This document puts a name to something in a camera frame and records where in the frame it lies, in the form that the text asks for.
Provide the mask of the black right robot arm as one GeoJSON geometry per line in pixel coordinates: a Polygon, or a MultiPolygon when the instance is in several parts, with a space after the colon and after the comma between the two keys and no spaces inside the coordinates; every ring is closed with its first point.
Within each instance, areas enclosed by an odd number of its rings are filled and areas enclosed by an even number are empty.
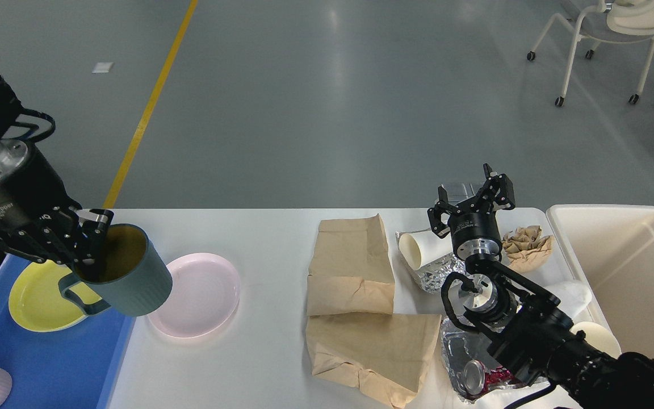
{"type": "Polygon", "coordinates": [[[542,398],[558,386],[583,408],[654,408],[654,359],[636,352],[618,358],[593,347],[560,310],[560,298],[501,262],[499,210],[515,208],[506,174],[483,166],[475,196],[451,204],[444,186],[426,214],[431,231],[449,236],[465,274],[451,273],[441,287],[447,317],[462,331],[490,340],[488,354],[522,383],[548,379],[547,388],[513,402],[542,398]]]}

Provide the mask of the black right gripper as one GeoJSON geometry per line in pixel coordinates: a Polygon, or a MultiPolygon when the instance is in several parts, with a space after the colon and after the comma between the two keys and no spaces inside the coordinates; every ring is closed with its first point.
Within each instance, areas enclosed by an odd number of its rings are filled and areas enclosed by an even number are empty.
{"type": "Polygon", "coordinates": [[[451,233],[454,255],[462,261],[475,254],[501,261],[496,212],[516,207],[511,179],[496,173],[488,164],[483,164],[483,171],[485,181],[474,197],[454,206],[448,201],[447,190],[438,188],[438,199],[427,210],[431,232],[440,239],[451,233]]]}

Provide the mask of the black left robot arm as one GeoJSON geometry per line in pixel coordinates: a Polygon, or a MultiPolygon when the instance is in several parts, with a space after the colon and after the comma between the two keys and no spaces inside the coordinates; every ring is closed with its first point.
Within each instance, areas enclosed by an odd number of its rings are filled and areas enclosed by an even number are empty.
{"type": "Polygon", "coordinates": [[[84,210],[36,143],[55,121],[24,108],[0,75],[0,251],[33,262],[73,266],[102,262],[114,213],[84,210]]]}

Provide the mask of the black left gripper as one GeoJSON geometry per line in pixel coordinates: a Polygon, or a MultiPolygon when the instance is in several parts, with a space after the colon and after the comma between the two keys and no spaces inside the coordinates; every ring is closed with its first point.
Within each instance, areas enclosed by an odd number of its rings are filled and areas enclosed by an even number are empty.
{"type": "Polygon", "coordinates": [[[33,143],[0,141],[0,251],[71,269],[98,266],[114,216],[80,209],[33,143]]]}

